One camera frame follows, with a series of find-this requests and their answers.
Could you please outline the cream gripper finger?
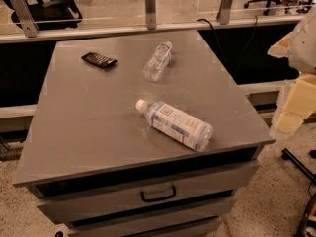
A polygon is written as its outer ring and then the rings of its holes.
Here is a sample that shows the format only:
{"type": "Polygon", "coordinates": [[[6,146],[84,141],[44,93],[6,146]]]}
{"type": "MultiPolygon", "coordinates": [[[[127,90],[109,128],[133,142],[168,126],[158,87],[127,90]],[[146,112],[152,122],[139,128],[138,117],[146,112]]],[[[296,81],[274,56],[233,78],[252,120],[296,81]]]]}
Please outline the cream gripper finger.
{"type": "Polygon", "coordinates": [[[288,58],[291,37],[292,33],[288,33],[273,44],[268,50],[268,55],[276,58],[288,58]]]}
{"type": "Polygon", "coordinates": [[[281,88],[274,113],[274,130],[293,135],[316,112],[316,75],[302,74],[281,88]]]}

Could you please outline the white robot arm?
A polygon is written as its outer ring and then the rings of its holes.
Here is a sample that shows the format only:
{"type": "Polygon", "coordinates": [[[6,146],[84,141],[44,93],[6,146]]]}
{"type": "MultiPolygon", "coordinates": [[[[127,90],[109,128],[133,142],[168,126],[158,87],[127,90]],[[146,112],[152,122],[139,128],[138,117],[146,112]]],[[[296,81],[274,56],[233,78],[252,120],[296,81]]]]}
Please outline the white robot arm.
{"type": "Polygon", "coordinates": [[[293,136],[304,121],[316,112],[316,6],[299,21],[294,30],[273,44],[268,55],[288,59],[299,72],[293,82],[281,87],[272,118],[270,136],[293,136]]]}

